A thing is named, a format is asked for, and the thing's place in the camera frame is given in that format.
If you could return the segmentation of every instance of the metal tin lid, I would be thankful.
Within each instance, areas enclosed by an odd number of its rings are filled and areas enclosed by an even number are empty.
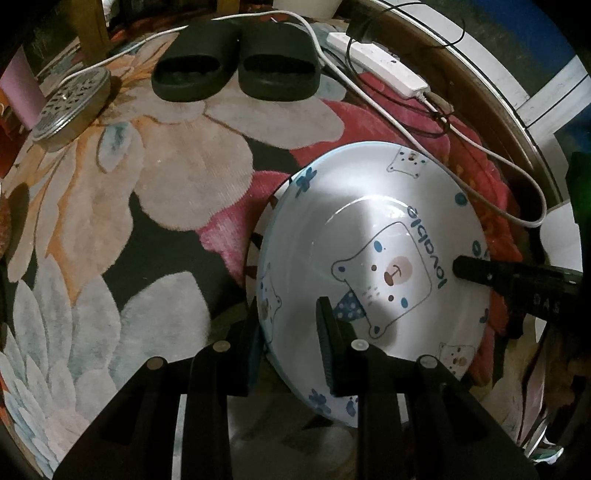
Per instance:
[[[39,114],[31,132],[34,142],[46,139],[67,125],[90,103],[100,87],[111,79],[111,72],[97,67],[82,73],[60,87]]]

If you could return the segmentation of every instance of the power strip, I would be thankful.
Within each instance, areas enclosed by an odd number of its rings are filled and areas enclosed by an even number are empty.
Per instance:
[[[350,37],[346,33],[329,33],[328,45],[345,54]],[[429,91],[429,85],[400,60],[373,43],[353,42],[351,60],[372,72],[403,98],[417,97]]]

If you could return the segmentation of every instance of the black slipper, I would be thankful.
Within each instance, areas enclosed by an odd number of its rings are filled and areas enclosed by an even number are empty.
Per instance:
[[[260,100],[292,102],[311,97],[320,85],[320,63],[312,39],[295,25],[243,25],[238,82]]]
[[[152,72],[154,93],[169,102],[195,102],[218,93],[238,66],[240,34],[230,21],[189,25]]]

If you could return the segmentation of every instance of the wooden furniture leg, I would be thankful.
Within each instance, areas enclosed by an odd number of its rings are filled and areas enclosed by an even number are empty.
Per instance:
[[[219,15],[233,15],[240,10],[240,0],[217,0],[217,13]]]
[[[107,58],[112,48],[100,0],[70,0],[70,18],[80,38],[84,63],[93,65]]]

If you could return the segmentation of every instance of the charging cable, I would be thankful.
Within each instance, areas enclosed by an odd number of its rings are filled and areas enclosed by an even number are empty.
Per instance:
[[[429,153],[418,141],[416,138],[414,138],[410,132],[408,132],[408,130],[406,128],[404,128],[404,126],[402,124],[400,124],[400,122],[398,122],[392,115],[390,115],[378,102],[376,102],[375,100],[373,100],[367,93],[365,93],[365,91],[363,91],[363,89],[361,89],[353,80],[351,80],[347,75],[345,75],[332,61],[331,59],[329,59],[324,51],[322,50],[322,47],[320,46],[320,43],[318,42],[318,38],[316,37],[316,33],[314,32],[314,30],[312,29],[312,27],[310,26],[310,24],[300,15],[287,11],[287,10],[274,10],[271,12],[256,12],[256,13],[250,13],[250,14],[236,14],[236,15],[227,15],[225,17],[218,17],[218,18],[214,18],[212,20],[229,20],[231,18],[242,18],[242,17],[262,17],[264,15],[275,15],[275,14],[284,14],[284,15],[288,15],[290,17],[295,18],[298,22],[300,22],[302,24],[302,26],[308,31],[308,33],[310,34],[310,37],[312,39],[312,42],[314,44],[314,48],[316,49],[316,52],[318,54],[318,57],[335,73],[335,75],[340,78],[342,80],[342,82],[344,84],[346,84],[351,90],[353,90],[355,93],[357,93],[357,95],[359,95],[368,105],[370,105],[371,107],[374,108],[374,110],[376,110],[381,116],[383,116],[390,124],[392,124],[394,127],[396,127],[397,130],[399,130],[400,133],[403,134],[403,136],[406,137],[406,139],[410,142],[411,145],[413,145],[416,150],[418,150],[420,153],[422,153],[423,155],[425,155],[426,157],[430,158],[431,160],[433,160],[437,165],[439,165],[439,167],[441,167],[451,178],[453,178],[455,180],[455,182],[463,189],[465,190],[467,193],[470,193],[472,196],[474,196],[475,198],[477,198],[478,200],[480,200],[481,202],[484,202],[488,207],[490,207],[492,210],[494,210],[498,215],[502,216],[503,218],[505,218],[506,220],[509,220],[510,222],[516,223],[517,225],[521,225],[523,227],[528,227],[528,228],[535,228],[538,227],[542,224],[542,222],[544,221],[545,217],[546,217],[546,211],[547,211],[547,205],[546,205],[546,200],[544,197],[544,193],[542,192],[542,189],[540,188],[540,186],[535,182],[535,180],[523,169],[519,168],[517,165],[515,165],[514,163],[510,162],[509,160],[507,160],[506,158],[501,157],[500,155],[495,154],[494,152],[491,152],[490,150],[487,150],[486,148],[482,147],[481,145],[478,145],[477,143],[473,142],[470,138],[466,137],[465,135],[463,135],[459,130],[457,130],[453,125],[450,125],[450,129],[456,134],[458,135],[461,139],[463,139],[464,141],[466,141],[467,143],[469,143],[470,145],[472,145],[475,148],[478,148],[479,150],[482,150],[483,152],[487,153],[488,155],[490,155],[493,158],[496,158],[497,160],[509,165],[511,168],[513,168],[514,170],[518,171],[519,173],[521,173],[522,175],[524,175],[536,188],[538,194],[540,195],[540,200],[541,200],[541,204],[542,204],[542,213],[540,215],[540,217],[533,221],[527,221],[527,220],[522,220],[520,218],[517,218],[511,214],[509,214],[508,212],[502,210],[501,208],[497,207],[494,203],[490,202],[489,200],[487,200],[486,198],[484,198],[480,193],[478,193],[476,190],[474,190],[472,187],[470,187],[466,182],[464,182],[460,177],[458,177],[456,174],[454,174],[454,172],[452,172],[449,168],[447,168],[442,162],[440,162],[438,159],[436,159],[435,156],[431,155],[431,153]],[[112,62],[115,59],[118,59],[120,57],[122,57],[123,55],[126,55],[127,53],[129,53],[132,50],[136,50],[138,47],[144,45],[145,43],[161,37],[163,35],[167,35],[169,33],[174,33],[174,32],[179,32],[181,30],[184,30],[185,28],[187,28],[187,25],[183,26],[183,27],[177,27],[177,28],[172,28],[170,30],[166,30],[163,32],[159,32],[156,33],[154,35],[151,35],[145,39],[143,39],[142,41],[140,41],[137,44],[134,44],[133,46],[130,46],[129,48],[124,49],[123,51],[119,52],[117,55],[114,55],[113,57],[103,60],[95,65],[92,65],[90,67],[84,68],[82,70],[79,70],[78,72],[74,72],[70,75],[68,75],[67,77],[65,77],[58,85],[58,87],[61,87],[62,85],[64,85],[66,82],[68,82],[69,80],[71,80],[72,78],[84,73],[84,72],[88,72],[89,70],[92,70],[93,68],[96,67],[102,67],[110,62]],[[430,104],[427,99],[422,98],[419,99],[423,102],[423,104],[425,104],[426,107],[428,107],[429,109],[431,109],[431,111],[437,112],[438,110],[432,105]]]

